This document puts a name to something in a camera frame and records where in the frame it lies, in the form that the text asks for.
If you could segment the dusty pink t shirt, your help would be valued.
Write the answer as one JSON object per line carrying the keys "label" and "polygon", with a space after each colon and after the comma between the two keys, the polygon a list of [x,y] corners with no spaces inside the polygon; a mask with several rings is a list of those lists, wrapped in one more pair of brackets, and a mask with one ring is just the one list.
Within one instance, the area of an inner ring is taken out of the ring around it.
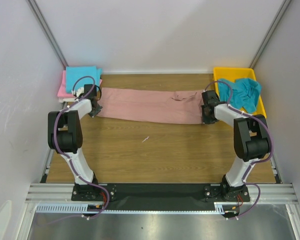
{"label": "dusty pink t shirt", "polygon": [[97,115],[137,122],[195,125],[202,122],[202,90],[102,89]]}

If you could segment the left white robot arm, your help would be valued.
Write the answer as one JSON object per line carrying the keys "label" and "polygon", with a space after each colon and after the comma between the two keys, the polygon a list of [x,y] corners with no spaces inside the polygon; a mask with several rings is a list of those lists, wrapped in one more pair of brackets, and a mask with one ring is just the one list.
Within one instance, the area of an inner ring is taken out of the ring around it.
{"label": "left white robot arm", "polygon": [[47,143],[50,149],[63,157],[73,176],[73,195],[84,195],[95,200],[100,195],[100,187],[95,173],[84,157],[81,119],[88,115],[95,117],[102,109],[98,100],[102,91],[95,84],[86,84],[81,93],[75,93],[74,102],[60,111],[47,115]]}

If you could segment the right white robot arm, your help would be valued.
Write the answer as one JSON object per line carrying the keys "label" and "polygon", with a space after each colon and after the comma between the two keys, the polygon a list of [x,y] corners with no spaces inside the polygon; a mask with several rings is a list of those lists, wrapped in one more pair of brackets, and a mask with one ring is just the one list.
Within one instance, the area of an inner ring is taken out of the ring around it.
{"label": "right white robot arm", "polygon": [[246,180],[254,166],[269,156],[272,142],[266,118],[262,114],[242,112],[225,101],[220,101],[214,90],[202,93],[202,123],[222,121],[233,127],[233,145],[236,157],[230,170],[222,177],[218,197],[227,202],[244,194]]}

